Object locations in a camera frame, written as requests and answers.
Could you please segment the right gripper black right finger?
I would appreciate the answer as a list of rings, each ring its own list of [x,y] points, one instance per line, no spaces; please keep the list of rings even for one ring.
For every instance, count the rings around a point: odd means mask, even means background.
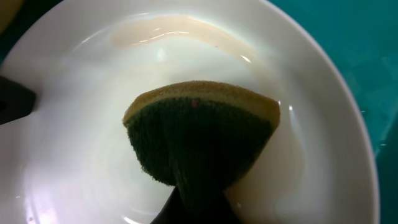
[[[223,192],[211,195],[206,201],[205,220],[214,224],[241,224]]]

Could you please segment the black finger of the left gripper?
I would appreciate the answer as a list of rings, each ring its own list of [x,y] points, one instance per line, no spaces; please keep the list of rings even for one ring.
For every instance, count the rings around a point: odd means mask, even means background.
[[[31,114],[37,95],[30,89],[1,77],[1,124],[5,124]]]

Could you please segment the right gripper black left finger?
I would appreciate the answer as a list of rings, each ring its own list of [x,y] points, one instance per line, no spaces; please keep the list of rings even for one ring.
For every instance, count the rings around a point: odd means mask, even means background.
[[[150,224],[197,224],[197,220],[184,207],[178,188],[175,187]]]

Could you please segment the green and yellow sponge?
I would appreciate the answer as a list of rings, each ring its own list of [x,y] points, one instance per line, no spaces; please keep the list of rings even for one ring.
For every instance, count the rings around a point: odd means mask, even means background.
[[[277,101],[226,83],[191,81],[139,95],[123,125],[143,170],[202,216],[246,175],[280,122]]]

